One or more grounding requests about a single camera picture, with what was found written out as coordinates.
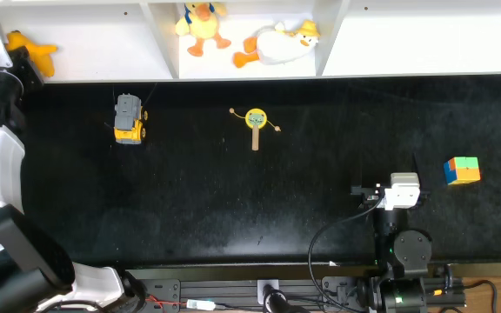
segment yellow and gray toy vehicle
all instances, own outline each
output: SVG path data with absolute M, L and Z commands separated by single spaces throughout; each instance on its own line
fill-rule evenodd
M 115 140 L 123 144 L 140 144 L 146 138 L 144 128 L 148 112 L 136 96 L 121 95 L 115 106 Z

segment black tabletop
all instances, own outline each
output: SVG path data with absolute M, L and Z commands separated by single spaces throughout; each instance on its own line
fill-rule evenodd
M 123 93 L 145 102 L 144 145 L 115 143 Z M 230 107 L 282 131 L 252 151 Z M 358 170 L 388 183 L 413 154 L 431 197 L 410 224 L 433 261 L 501 261 L 501 76 L 48 84 L 24 110 L 24 212 L 77 262 L 304 262 L 320 227 L 358 213 Z M 451 157 L 478 157 L 482 181 L 447 186 Z M 338 225 L 315 260 L 370 264 L 372 237 L 368 217 Z

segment yellow hat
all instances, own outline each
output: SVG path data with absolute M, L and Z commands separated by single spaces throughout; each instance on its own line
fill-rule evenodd
M 304 21 L 303 26 L 301 26 L 301 28 L 297 30 L 297 34 L 311 37 L 320 37 L 320 34 L 318 34 L 317 31 L 317 25 L 310 20 Z

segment blue vest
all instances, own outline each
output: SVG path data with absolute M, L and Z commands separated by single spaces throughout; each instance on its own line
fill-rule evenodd
M 214 9 L 214 6 L 212 5 L 212 3 L 210 3 L 210 12 L 214 13 L 214 11 L 216 11 L 216 9 Z M 190 14 L 190 10 L 189 10 L 189 8 L 187 8 L 187 4 L 186 4 L 184 6 L 184 19 L 185 19 L 185 21 L 187 21 L 187 24 L 192 24 L 192 21 L 190 20 L 189 14 Z

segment toy cube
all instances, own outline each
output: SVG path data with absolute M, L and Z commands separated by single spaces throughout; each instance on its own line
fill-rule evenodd
M 480 169 L 476 157 L 456 156 L 444 164 L 445 180 L 448 184 L 473 183 L 480 180 Z

